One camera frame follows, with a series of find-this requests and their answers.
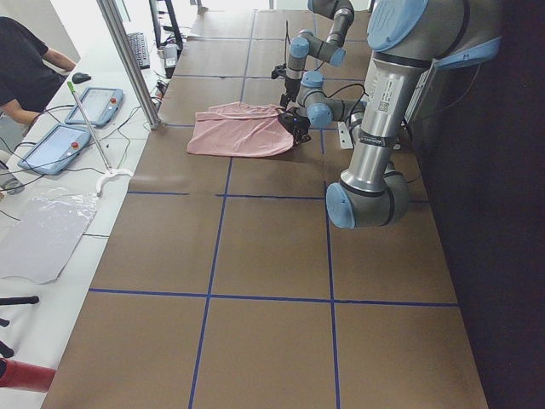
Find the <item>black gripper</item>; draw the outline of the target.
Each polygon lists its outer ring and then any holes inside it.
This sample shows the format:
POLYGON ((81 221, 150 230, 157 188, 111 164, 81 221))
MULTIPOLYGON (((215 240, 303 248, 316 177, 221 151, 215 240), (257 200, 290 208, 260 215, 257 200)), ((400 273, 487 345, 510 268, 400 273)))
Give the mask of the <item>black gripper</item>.
POLYGON ((311 140, 308 134, 310 120, 298 113, 296 107, 281 110, 277 116, 280 124, 293 136, 294 143, 305 143, 311 140))
POLYGON ((280 106, 287 108, 291 101, 295 101, 299 89, 300 89, 300 80, 286 77, 284 80, 285 93, 281 95, 280 106))

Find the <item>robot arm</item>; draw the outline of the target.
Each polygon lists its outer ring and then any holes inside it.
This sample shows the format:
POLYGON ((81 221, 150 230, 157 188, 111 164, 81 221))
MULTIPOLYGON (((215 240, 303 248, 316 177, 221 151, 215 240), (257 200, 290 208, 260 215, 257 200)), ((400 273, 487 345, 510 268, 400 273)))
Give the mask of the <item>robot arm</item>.
POLYGON ((285 91, 280 97, 280 106, 286 108, 295 102, 311 56, 332 66, 340 66, 345 59, 343 46, 347 32, 354 21, 354 9, 350 1, 308 1, 309 11, 328 18, 332 27, 326 39, 316 37, 312 31, 301 30, 294 38, 285 38, 284 64, 275 66, 271 78, 284 78, 285 91))
POLYGON ((407 183, 390 157, 410 100, 428 69, 473 66, 494 58, 501 42, 498 1, 380 1, 370 15, 369 88, 357 100, 334 99, 323 90, 321 72, 306 68, 308 57, 332 66, 345 58, 344 43, 354 20, 348 1, 311 1, 308 8, 332 21, 326 39, 303 30, 290 43, 288 59, 272 76, 283 78, 280 122, 297 141, 309 127, 343 122, 353 155, 325 201, 339 228, 379 227, 398 221, 409 202, 407 183))

